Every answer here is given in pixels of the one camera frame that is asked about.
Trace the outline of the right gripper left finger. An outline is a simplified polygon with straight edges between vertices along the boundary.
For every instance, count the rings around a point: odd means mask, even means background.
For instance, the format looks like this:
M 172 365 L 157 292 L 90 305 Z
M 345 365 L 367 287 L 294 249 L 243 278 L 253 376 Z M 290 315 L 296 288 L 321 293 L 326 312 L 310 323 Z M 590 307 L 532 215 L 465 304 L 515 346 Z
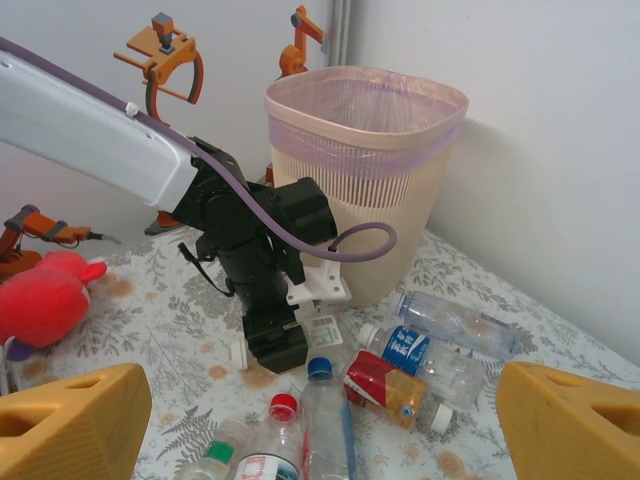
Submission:
M 0 480 L 131 480 L 151 407 L 136 363 L 0 396 Z

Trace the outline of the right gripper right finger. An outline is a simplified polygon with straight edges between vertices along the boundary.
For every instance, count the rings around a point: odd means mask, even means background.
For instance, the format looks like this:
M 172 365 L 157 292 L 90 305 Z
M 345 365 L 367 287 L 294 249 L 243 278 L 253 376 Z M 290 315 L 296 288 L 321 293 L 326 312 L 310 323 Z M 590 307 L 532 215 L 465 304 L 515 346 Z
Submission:
M 512 361 L 496 411 L 518 480 L 640 480 L 640 391 Z

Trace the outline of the green and white label bottle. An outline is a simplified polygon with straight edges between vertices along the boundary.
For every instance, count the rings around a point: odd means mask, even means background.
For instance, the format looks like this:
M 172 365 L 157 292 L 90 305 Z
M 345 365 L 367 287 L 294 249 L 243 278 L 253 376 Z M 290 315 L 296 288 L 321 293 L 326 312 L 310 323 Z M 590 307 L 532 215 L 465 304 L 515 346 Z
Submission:
M 337 373 L 351 355 L 353 341 L 339 316 L 322 315 L 297 321 L 304 329 L 309 351 L 305 368 L 316 357 L 327 358 Z M 240 371 L 260 366 L 248 350 L 245 339 L 234 340 L 229 347 L 231 365 Z

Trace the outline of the red cap red label bottle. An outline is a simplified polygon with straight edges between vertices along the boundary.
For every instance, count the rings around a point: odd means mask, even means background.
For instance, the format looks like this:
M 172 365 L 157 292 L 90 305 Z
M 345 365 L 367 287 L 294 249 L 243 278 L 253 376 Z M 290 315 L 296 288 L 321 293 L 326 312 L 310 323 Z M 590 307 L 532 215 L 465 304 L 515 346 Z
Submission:
M 231 480 L 300 480 L 301 465 L 298 402 L 290 394 L 279 393 L 272 398 Z

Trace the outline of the clear bottle blue strip label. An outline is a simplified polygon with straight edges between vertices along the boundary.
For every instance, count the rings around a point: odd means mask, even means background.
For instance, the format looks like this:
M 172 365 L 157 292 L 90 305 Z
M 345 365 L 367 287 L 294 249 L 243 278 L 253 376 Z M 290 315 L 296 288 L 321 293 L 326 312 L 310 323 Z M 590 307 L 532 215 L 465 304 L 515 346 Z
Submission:
M 304 480 L 357 480 L 353 421 L 341 380 L 325 357 L 307 364 L 301 395 Z

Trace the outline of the red and gold label bottle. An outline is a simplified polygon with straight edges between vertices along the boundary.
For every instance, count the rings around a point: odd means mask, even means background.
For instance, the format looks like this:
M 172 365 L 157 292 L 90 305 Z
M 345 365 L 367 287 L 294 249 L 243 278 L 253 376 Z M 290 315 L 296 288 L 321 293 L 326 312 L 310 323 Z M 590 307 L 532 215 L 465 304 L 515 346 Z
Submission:
M 377 357 L 359 350 L 342 377 L 347 398 L 385 420 L 411 430 L 422 422 L 436 434 L 444 434 L 453 410 L 431 391 L 430 385 Z

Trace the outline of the clear bottle green cap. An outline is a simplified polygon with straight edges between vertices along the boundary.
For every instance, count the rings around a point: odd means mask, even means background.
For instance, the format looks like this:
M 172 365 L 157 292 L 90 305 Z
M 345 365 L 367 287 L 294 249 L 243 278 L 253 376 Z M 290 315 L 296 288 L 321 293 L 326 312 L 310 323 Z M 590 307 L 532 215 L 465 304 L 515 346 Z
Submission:
M 238 418 L 223 420 L 204 454 L 183 466 L 173 480 L 226 480 L 252 438 L 249 426 Z

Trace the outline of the blue label white cap bottle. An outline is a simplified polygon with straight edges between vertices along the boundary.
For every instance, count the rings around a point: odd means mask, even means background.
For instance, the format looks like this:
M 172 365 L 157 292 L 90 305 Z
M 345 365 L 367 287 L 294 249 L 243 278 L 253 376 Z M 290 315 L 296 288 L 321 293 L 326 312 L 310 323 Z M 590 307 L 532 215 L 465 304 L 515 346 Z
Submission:
M 486 370 L 481 363 L 417 330 L 365 323 L 356 338 L 382 360 L 425 381 L 452 408 L 470 409 L 482 389 Z

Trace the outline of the clear unlabelled plastic bottle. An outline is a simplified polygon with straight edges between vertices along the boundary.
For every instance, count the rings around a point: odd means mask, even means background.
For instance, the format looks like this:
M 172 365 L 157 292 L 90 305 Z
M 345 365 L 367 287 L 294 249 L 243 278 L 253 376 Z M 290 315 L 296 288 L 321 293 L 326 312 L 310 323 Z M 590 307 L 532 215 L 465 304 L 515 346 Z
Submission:
M 407 328 L 499 360 L 512 359 L 521 335 L 504 322 L 423 292 L 391 294 L 388 307 Z

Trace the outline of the beige ribbed plastic bin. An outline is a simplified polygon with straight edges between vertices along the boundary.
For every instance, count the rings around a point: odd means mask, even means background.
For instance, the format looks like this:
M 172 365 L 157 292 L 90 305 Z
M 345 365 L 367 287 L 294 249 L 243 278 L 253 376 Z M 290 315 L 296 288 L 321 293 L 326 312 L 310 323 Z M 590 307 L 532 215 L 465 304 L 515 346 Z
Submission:
M 340 232 L 368 222 L 383 222 L 395 229 L 397 243 L 386 255 L 372 261 L 342 264 L 341 275 L 350 289 L 352 306 L 373 305 L 394 290 L 408 273 L 444 179 L 453 144 L 411 172 L 373 178 L 306 165 L 271 146 L 276 186 L 303 177 L 314 179 L 328 198 Z

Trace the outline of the floral tablecloth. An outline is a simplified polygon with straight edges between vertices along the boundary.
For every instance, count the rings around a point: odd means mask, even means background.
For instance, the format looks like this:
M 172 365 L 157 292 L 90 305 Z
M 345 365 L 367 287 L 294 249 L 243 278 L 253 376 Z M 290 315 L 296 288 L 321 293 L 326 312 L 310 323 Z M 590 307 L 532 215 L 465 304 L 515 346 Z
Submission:
M 202 277 L 180 255 L 196 233 L 181 229 L 106 259 L 109 270 L 91 291 L 86 320 L 59 345 L 21 367 L 33 386 L 124 362 L 143 366 L 153 397 L 149 426 L 132 480 L 172 480 L 210 442 L 218 423 L 263 417 L 279 392 L 298 394 L 304 371 L 276 376 L 231 366 L 229 344 L 239 337 L 241 309 L 220 295 L 217 264 Z M 608 384 L 640 391 L 640 367 L 426 233 L 400 284 L 480 310 L 516 328 L 518 357 Z M 405 431 L 355 409 L 360 480 L 517 480 L 495 411 L 502 370 L 485 358 L 483 389 L 472 409 L 454 415 L 437 435 L 424 424 Z

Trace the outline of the red plush toy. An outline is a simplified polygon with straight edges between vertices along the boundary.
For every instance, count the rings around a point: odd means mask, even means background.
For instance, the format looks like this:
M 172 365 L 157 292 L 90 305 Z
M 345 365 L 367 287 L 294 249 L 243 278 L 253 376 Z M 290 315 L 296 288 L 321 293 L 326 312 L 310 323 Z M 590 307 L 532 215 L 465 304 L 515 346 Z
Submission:
M 87 315 L 89 284 L 107 272 L 70 251 L 47 253 L 33 268 L 0 284 L 0 346 L 21 362 L 63 339 Z

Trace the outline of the orange claw gripper sticker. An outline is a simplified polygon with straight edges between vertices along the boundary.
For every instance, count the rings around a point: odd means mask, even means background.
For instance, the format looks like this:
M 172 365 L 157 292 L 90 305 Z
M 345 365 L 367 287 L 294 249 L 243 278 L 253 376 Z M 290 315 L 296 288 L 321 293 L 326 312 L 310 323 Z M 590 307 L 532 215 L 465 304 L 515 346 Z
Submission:
M 174 96 L 195 105 L 201 95 L 204 83 L 204 62 L 197 48 L 196 40 L 174 26 L 173 18 L 158 13 L 146 26 L 134 35 L 126 46 L 145 57 L 138 61 L 122 53 L 114 52 L 113 57 L 138 68 L 143 75 L 145 108 L 147 114 L 166 124 L 158 112 L 159 92 Z M 187 94 L 167 89 L 165 84 L 176 69 L 190 64 L 193 68 L 191 87 Z

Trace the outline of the aluminium frame post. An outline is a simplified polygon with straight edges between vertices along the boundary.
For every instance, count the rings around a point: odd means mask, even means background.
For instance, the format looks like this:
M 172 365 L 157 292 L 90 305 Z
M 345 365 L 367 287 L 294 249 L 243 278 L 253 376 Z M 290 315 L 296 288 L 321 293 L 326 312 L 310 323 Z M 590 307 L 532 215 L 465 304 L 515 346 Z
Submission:
M 329 0 L 321 51 L 326 66 L 347 64 L 352 0 Z

